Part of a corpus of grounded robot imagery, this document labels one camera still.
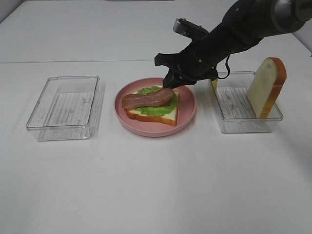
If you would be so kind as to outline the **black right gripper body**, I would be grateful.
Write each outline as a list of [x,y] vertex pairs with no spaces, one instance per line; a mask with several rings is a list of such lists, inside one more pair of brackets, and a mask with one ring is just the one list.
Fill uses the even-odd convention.
[[229,55],[246,51],[258,44],[247,33],[235,33],[231,28],[218,25],[208,35],[192,41],[177,54],[155,56],[155,66],[166,66],[195,82],[217,75],[215,66]]

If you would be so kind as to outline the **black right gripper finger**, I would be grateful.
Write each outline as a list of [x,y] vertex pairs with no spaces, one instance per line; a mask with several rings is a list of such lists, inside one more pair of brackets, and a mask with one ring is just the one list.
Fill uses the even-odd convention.
[[188,79],[184,77],[183,75],[181,75],[180,73],[175,72],[174,70],[170,69],[167,75],[165,76],[165,78],[163,79],[162,87],[174,89],[180,86],[194,85],[194,84],[195,84],[194,80]]

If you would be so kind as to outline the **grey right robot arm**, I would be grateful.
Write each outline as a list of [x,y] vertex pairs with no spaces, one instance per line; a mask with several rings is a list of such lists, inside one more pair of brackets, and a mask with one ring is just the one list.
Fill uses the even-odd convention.
[[192,41],[177,54],[156,55],[155,66],[169,68],[162,86],[177,88],[214,80],[217,64],[231,54],[249,50],[265,37],[296,32],[311,18],[310,0],[238,0],[210,32],[176,19],[173,30]]

